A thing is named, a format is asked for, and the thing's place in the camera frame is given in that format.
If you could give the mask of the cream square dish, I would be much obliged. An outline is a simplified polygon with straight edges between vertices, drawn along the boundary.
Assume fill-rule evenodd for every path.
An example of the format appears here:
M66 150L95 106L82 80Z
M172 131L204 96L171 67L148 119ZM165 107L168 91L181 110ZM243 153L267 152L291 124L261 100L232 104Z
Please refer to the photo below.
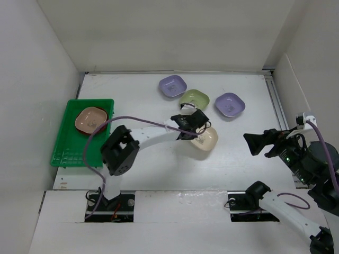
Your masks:
M190 142L198 149L202 151L211 151L218 142L217 131L213 127L209 127L205 132Z

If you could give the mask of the green square dish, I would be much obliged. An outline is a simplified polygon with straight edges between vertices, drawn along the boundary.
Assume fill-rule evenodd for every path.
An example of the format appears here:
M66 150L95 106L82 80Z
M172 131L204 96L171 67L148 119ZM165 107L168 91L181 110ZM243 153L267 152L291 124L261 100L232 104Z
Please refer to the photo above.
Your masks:
M209 103L210 98L205 93L197 89L191 89L180 98L179 106L182 104L192 104L203 111Z

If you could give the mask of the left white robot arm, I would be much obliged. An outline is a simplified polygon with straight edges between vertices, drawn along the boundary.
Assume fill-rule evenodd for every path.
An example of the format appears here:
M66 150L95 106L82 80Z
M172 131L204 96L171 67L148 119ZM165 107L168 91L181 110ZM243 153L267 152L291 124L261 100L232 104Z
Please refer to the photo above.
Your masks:
M121 194L119 178L131 169L138 152L164 142L193 140L211 127L209 118L201 110L171 116L163 123L131 116L125 118L149 123L150 126L128 129L125 125L120 125L101 146L100 152L107 173L104 176L105 185L101 190L100 204L107 210L117 206Z

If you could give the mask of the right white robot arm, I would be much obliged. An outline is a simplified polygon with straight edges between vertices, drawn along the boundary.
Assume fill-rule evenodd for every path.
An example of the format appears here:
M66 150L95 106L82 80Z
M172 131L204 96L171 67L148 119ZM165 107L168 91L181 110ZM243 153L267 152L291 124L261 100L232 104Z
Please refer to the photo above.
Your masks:
M270 129L243 137L254 156L272 145L265 157L279 157L302 183L312 186L308 195L322 211L327 226L301 215L261 181L246 190L245 202L250 208L261 208L277 217L305 241L311 253L338 253L338 152L317 128L314 130L318 141L310 146L299 144L299 139L305 139L302 134L288 137L291 130Z

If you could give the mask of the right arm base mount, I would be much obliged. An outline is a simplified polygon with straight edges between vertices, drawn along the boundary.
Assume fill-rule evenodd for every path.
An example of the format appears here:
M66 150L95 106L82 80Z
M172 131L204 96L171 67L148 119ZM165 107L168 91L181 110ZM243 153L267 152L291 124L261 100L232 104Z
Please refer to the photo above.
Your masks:
M245 191L228 191L227 196L224 208L229 211L231 222L279 222L274 215L252 204Z

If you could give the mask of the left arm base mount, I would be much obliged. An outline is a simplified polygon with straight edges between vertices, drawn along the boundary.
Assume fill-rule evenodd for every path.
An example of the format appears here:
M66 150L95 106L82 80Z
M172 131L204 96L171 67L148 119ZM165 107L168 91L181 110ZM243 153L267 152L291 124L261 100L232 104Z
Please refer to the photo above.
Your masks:
M84 221L87 223L130 223L133 222L135 207L135 192L122 192L113 201L100 200L97 209L99 193L86 193L87 206Z

